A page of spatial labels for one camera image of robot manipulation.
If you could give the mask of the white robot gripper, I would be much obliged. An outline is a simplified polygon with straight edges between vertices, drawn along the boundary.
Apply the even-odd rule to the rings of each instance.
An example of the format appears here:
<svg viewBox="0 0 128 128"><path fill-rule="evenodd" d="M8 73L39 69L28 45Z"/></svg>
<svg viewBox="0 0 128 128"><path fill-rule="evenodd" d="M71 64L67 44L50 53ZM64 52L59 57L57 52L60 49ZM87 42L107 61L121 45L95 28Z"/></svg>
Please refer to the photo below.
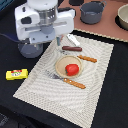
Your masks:
<svg viewBox="0 0 128 128"><path fill-rule="evenodd" d="M74 29L75 10L64 8L58 11L56 7L47 10L37 10L22 5L15 9L16 33L20 41L29 44L41 44L56 38L60 46L61 35Z"/></svg>

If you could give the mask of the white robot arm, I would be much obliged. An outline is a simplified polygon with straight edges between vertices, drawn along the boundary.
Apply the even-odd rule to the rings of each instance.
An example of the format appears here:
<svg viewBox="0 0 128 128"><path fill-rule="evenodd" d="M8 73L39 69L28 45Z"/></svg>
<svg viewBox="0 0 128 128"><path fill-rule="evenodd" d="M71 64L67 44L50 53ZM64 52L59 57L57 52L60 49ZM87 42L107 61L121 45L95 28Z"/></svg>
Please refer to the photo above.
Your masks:
<svg viewBox="0 0 128 128"><path fill-rule="evenodd" d="M58 0L27 0L15 9L17 37L35 45L54 40L74 30L75 10L58 11Z"/></svg>

